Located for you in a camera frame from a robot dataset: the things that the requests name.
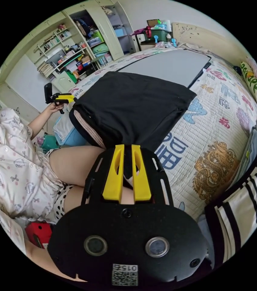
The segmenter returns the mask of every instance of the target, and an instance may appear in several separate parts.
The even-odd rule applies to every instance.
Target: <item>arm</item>
[[[54,264],[53,260],[51,259],[46,249],[38,248],[27,239],[25,239],[25,248],[26,248],[26,256],[32,262],[34,262],[39,267],[45,269],[46,271],[53,273],[57,276],[60,276],[62,278],[72,280],[72,281],[86,282],[84,280],[79,279],[78,275],[76,275],[76,278],[71,278],[61,273],[59,269],[56,267],[56,265]]]
[[[51,103],[38,117],[36,117],[28,125],[32,129],[31,140],[33,140],[39,134],[51,115],[63,108],[64,104],[57,103],[57,105],[55,105],[55,103]]]
[[[32,129],[31,140],[33,140],[39,134],[39,132],[51,117],[51,112],[49,112],[47,109],[48,107],[28,125]]]

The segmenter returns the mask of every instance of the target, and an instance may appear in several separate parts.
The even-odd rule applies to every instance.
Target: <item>bare leg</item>
[[[51,153],[50,165],[62,182],[84,187],[93,164],[103,151],[91,145],[58,149]]]
[[[81,201],[82,201],[82,196],[83,196],[83,188],[82,187],[74,186],[73,188],[71,188],[71,190],[68,192],[68,194],[65,198],[65,201],[64,201],[65,213],[80,206]],[[126,205],[134,204],[133,191],[131,189],[123,187],[121,204],[126,204]]]
[[[51,153],[50,165],[58,179],[64,183],[76,185],[65,198],[65,213],[81,205],[85,180],[95,160],[103,151],[95,146],[77,146]],[[123,187],[121,204],[134,204],[131,189]]]

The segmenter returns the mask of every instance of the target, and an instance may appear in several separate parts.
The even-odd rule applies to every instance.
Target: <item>screw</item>
[[[190,263],[190,267],[191,268],[195,268],[200,264],[200,259],[194,259],[191,263]]]
[[[122,211],[122,216],[123,216],[124,218],[130,218],[130,217],[132,216],[132,212],[131,212],[131,210],[129,210],[129,209],[124,209],[124,210]]]

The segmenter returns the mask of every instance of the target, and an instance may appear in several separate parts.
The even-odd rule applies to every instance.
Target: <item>person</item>
[[[59,219],[81,204],[86,177],[103,149],[75,146],[47,154],[32,140],[50,116],[63,108],[51,103],[25,125],[12,109],[0,111],[0,224],[15,245],[38,266],[58,276],[61,273],[46,249],[33,245],[17,223]],[[122,204],[133,204],[133,191],[123,188]]]

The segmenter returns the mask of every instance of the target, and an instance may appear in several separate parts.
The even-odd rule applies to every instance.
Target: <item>white wall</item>
[[[133,30],[147,26],[149,19],[170,20],[196,25],[221,36],[228,37],[239,46],[243,45],[222,25],[203,14],[182,3],[171,0],[118,0],[124,8]]]
[[[37,71],[36,66],[27,55],[18,61],[5,82],[39,112],[47,107],[44,98],[44,85],[49,80]],[[53,93],[59,93],[54,86]]]

